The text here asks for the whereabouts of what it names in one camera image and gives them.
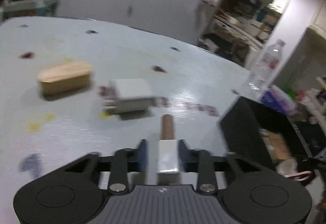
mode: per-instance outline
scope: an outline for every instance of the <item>table surface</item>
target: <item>table surface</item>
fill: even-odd
[[[25,52],[35,57],[20,59]],[[53,101],[43,99],[38,73],[71,60],[92,64],[92,87]],[[0,64],[1,224],[18,223],[12,199],[21,186],[89,152],[112,155],[147,139],[146,182],[156,184],[160,118],[167,113],[174,116],[176,139],[222,156],[227,148],[218,122],[238,97],[232,89],[255,97],[243,84],[248,71],[237,64],[169,37],[104,21],[8,20],[0,27]],[[154,65],[167,73],[153,71]],[[151,107],[143,116],[102,116],[98,86],[131,78],[146,79],[154,94],[171,105]],[[216,107],[220,116],[189,109],[185,102]],[[107,180],[105,176],[100,187]],[[182,175],[182,183],[195,184],[196,175]]]

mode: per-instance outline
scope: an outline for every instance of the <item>yellow stain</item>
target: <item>yellow stain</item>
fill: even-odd
[[[107,111],[103,111],[100,113],[99,117],[103,119],[110,118],[110,114]]]
[[[65,57],[64,59],[66,62],[72,62],[72,58],[70,58],[70,57]]]
[[[29,132],[37,132],[41,128],[40,124],[34,123],[34,124],[29,124],[28,125],[28,131]]]
[[[46,114],[46,115],[45,115],[45,119],[46,119],[47,121],[52,121],[52,120],[55,119],[55,115],[54,115],[54,114]]]

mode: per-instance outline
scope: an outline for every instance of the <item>black storage bin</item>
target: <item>black storage bin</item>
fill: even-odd
[[[275,171],[259,129],[280,133],[293,157],[298,162],[298,171],[312,170],[307,153],[289,119],[260,103],[240,97],[220,122],[229,151],[257,162]],[[308,184],[315,175],[303,184]]]

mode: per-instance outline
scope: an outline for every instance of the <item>beige wooden brush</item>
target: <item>beige wooden brush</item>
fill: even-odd
[[[90,85],[92,65],[84,61],[73,61],[64,65],[45,69],[38,80],[44,95],[55,95]]]

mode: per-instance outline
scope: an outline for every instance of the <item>blue stain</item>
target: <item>blue stain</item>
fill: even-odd
[[[19,166],[19,172],[29,171],[31,177],[35,180],[42,175],[41,155],[34,153],[23,159]]]

